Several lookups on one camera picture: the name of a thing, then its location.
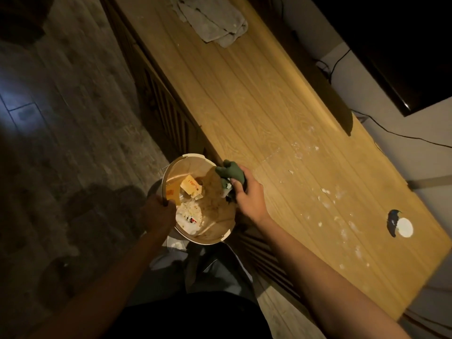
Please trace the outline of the person's right hand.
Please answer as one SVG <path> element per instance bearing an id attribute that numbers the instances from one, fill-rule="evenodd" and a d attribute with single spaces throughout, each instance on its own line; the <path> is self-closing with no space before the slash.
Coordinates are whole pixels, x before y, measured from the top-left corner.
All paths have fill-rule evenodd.
<path id="1" fill-rule="evenodd" d="M 246 199 L 238 206 L 245 216 L 259 226 L 264 221 L 271 219 L 264 200 L 263 185 L 256 180 L 251 170 L 243 165 L 238 166 L 244 172 L 247 181 Z"/>

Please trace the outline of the person's left hand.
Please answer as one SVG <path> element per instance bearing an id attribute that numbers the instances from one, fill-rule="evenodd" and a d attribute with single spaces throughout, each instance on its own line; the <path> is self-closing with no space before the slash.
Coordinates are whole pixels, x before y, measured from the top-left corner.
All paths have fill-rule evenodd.
<path id="1" fill-rule="evenodd" d="M 140 221 L 146 233 L 165 239 L 176 225 L 176 212 L 161 211 L 161 196 L 151 194 L 141 208 Z"/>

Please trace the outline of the dark green cleaning cloth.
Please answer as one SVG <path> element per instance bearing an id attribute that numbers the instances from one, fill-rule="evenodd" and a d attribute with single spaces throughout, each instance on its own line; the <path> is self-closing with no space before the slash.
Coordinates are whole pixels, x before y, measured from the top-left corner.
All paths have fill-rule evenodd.
<path id="1" fill-rule="evenodd" d="M 247 188 L 247 181 L 244 172 L 234 161 L 224 160 L 223 166 L 216 166 L 215 172 L 220 177 L 222 185 L 222 197 L 227 202 L 236 202 L 236 193 L 234 191 L 231 179 L 235 179 L 242 184 L 244 191 Z"/>

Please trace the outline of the beige round waste bin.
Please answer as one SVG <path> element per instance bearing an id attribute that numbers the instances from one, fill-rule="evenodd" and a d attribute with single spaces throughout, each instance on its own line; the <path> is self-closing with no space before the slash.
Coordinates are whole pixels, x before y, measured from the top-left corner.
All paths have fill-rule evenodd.
<path id="1" fill-rule="evenodd" d="M 182 180 L 188 174 L 202 185 L 203 195 L 197 200 L 202 210 L 200 231 L 189 235 L 176 223 L 169 234 L 170 238 L 198 245 L 214 245 L 231 235 L 235 227 L 236 207 L 222 197 L 222 185 L 215 167 L 215 163 L 197 153 L 184 154 L 167 167 L 157 192 L 161 197 L 173 200 L 176 206 L 192 200 L 180 188 Z"/>

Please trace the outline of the person's left forearm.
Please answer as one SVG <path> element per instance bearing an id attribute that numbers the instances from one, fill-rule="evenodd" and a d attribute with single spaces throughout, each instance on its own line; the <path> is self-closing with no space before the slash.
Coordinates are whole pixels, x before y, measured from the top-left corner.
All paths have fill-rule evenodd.
<path id="1" fill-rule="evenodd" d="M 149 228 L 125 256 L 27 339 L 98 339 L 127 304 L 170 228 Z"/>

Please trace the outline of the person's right forearm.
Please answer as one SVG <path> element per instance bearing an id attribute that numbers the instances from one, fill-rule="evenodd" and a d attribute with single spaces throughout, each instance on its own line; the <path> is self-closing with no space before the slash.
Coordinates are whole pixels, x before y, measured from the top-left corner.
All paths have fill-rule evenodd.
<path id="1" fill-rule="evenodd" d="M 267 214 L 254 222 L 326 337 L 410 339 L 375 302 Z"/>

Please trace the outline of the white crumpled paper waste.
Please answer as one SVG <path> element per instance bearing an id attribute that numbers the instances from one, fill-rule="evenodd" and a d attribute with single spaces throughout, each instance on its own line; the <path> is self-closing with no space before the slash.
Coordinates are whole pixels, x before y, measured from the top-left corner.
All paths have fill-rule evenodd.
<path id="1" fill-rule="evenodd" d="M 197 200 L 189 200 L 176 206 L 176 222 L 189 235 L 201 229 L 202 210 Z"/>

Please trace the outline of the yellow packet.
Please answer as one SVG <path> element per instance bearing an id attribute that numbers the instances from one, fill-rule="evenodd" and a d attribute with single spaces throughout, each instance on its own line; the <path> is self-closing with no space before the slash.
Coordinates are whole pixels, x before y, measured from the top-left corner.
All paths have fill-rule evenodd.
<path id="1" fill-rule="evenodd" d="M 191 199 L 201 199 L 202 195 L 202 185 L 190 174 L 188 174 L 180 184 L 180 188 L 190 196 Z"/>

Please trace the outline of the wooden cabinet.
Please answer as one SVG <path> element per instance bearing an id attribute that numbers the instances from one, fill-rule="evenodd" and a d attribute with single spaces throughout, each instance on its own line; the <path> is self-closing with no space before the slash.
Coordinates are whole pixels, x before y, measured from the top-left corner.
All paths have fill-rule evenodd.
<path id="1" fill-rule="evenodd" d="M 347 135 L 248 0 L 228 48 L 204 43 L 170 0 L 101 0 L 141 92 L 178 144 L 246 165 L 268 211 L 315 255 L 400 319 L 452 240 L 355 116 Z"/>

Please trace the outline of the person's grey trousers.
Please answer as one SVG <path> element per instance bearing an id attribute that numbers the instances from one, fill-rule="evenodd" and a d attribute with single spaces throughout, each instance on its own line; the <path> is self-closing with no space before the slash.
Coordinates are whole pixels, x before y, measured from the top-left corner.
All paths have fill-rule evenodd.
<path id="1" fill-rule="evenodd" d="M 228 243 L 164 249 L 145 269 L 126 306 L 195 292 L 224 291 L 258 304 L 247 264 Z"/>

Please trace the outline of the person's black shirt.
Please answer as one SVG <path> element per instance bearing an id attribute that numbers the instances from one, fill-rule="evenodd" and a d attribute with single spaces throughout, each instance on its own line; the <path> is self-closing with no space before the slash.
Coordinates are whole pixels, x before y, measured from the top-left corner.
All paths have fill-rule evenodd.
<path id="1" fill-rule="evenodd" d="M 273 339 L 259 305 L 226 291 L 126 307 L 102 339 Z"/>

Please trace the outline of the grey rag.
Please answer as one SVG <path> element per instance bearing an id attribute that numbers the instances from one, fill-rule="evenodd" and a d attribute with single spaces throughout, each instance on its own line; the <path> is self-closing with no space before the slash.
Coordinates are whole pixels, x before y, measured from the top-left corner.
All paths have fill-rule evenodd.
<path id="1" fill-rule="evenodd" d="M 232 45 L 248 30 L 248 22 L 229 0 L 169 0 L 182 22 L 188 23 L 205 43 Z"/>

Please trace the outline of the black television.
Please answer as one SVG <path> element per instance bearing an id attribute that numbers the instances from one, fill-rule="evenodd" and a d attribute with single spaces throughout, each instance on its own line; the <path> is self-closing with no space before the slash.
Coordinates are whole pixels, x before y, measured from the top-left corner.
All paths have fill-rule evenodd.
<path id="1" fill-rule="evenodd" d="M 452 97 L 452 0 L 312 0 L 404 116 Z"/>

